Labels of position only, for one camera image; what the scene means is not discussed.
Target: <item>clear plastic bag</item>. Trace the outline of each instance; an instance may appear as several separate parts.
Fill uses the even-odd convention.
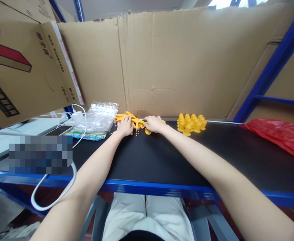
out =
[[[110,132],[118,105],[111,102],[93,102],[86,112],[87,132]],[[76,128],[85,130],[86,123],[83,121]]]

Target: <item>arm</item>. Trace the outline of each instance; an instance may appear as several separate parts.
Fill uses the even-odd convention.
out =
[[[31,241],[78,240],[90,205],[107,177],[115,151],[122,138],[132,131],[131,118],[126,117],[118,123],[117,131],[79,169],[75,183],[51,208]]]
[[[160,117],[148,116],[146,128],[168,139],[222,198],[245,240],[293,240],[294,222],[242,173],[202,144],[181,134]]]

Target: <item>right hand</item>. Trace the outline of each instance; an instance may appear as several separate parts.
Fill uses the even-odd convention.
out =
[[[161,133],[162,129],[166,126],[160,116],[146,116],[144,118],[148,122],[148,124],[144,123],[144,126],[150,130],[151,132],[159,132]]]

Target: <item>plastic bag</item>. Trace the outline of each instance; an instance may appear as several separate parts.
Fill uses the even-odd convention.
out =
[[[110,132],[117,112],[117,103],[93,102],[86,112],[87,132]],[[85,121],[76,126],[76,128],[85,130]]]
[[[274,119],[254,119],[241,127],[275,143],[294,156],[294,124]]]

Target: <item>white pants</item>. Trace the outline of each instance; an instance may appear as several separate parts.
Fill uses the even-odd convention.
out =
[[[178,197],[114,193],[103,241],[118,241],[133,230],[168,240],[192,240],[190,221]]]

